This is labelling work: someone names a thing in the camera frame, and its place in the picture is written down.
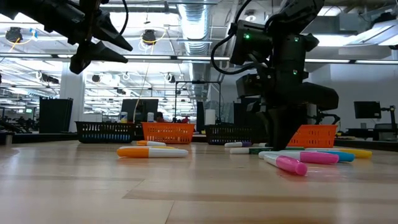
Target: wooden tabletop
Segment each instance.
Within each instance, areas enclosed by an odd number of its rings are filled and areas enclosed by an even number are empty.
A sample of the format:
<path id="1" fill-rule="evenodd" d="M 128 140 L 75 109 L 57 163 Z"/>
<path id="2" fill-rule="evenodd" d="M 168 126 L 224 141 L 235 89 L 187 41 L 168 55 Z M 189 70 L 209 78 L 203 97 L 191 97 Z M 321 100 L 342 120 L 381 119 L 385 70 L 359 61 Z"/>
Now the wooden tabletop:
<path id="1" fill-rule="evenodd" d="M 398 153 L 290 175 L 207 144 L 119 159 L 119 144 L 0 148 L 1 223 L 398 223 Z"/>

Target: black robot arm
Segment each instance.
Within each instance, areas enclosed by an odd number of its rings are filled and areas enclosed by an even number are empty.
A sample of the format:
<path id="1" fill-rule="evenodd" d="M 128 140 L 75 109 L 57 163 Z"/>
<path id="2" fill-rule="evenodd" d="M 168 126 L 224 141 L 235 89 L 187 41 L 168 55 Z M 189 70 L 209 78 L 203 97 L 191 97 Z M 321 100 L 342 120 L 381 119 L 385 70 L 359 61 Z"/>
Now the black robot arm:
<path id="1" fill-rule="evenodd" d="M 269 144 L 275 151 L 284 149 L 298 128 L 306 123 L 307 103 L 327 110 L 338 106 L 335 90 L 303 83 L 308 78 L 304 70 L 305 55 L 319 41 L 312 34 L 300 33 L 317 17 L 324 0 L 288 0 L 282 5 L 280 12 L 271 16 L 264 26 L 238 21 L 230 30 L 230 34 L 236 35 L 230 62 L 236 65 L 252 62 L 244 69 L 257 71 L 236 82 L 238 95 L 261 95 L 261 101 L 249 105 L 248 111 L 263 120 Z"/>
<path id="2" fill-rule="evenodd" d="M 56 31 L 68 38 L 69 44 L 79 44 L 72 57 L 70 70 L 81 73 L 92 60 L 127 63 L 127 59 L 105 47 L 92 43 L 92 37 L 108 41 L 122 49 L 132 51 L 130 44 L 114 28 L 109 13 L 100 9 L 108 0 L 1 0 L 0 14 L 14 19 L 18 13 L 44 25 L 47 32 Z"/>

